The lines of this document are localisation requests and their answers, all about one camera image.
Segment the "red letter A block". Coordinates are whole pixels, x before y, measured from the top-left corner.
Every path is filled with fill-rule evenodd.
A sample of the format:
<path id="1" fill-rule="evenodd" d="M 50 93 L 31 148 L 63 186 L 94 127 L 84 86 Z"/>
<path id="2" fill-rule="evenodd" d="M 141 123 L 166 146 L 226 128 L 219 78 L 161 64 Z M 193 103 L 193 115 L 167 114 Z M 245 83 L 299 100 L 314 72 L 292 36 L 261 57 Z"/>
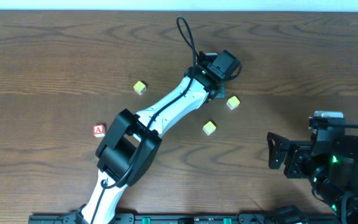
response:
<path id="1" fill-rule="evenodd" d="M 103 124 L 97 124 L 93 126 L 93 135 L 97 138 L 105 137 L 106 129 Z"/>

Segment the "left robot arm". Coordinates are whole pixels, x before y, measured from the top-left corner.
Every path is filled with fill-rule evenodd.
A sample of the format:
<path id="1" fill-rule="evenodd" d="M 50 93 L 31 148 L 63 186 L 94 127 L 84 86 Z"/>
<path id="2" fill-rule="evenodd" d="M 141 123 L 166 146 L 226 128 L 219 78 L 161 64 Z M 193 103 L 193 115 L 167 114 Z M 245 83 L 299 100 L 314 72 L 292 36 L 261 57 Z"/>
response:
<path id="1" fill-rule="evenodd" d="M 241 72 L 240 61 L 229 51 L 200 52 L 180 84 L 147 109 L 124 109 L 113 120 L 96 149 L 98 181 L 89 202 L 76 213 L 75 223 L 110 223 L 127 187 L 149 169 L 162 136 L 185 115 L 212 101 L 221 85 Z"/>

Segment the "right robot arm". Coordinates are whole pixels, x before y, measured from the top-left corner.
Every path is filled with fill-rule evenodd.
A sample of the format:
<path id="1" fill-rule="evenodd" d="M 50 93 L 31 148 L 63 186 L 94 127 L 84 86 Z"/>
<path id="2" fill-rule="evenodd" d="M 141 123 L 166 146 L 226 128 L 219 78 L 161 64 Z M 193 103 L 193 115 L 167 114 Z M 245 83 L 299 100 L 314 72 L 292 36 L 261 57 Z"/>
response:
<path id="1" fill-rule="evenodd" d="M 267 134 L 268 166 L 284 166 L 288 179 L 308 179 L 311 193 L 334 212 L 338 223 L 358 223 L 358 136 L 341 112 L 316 111 L 309 118 L 308 141 Z"/>

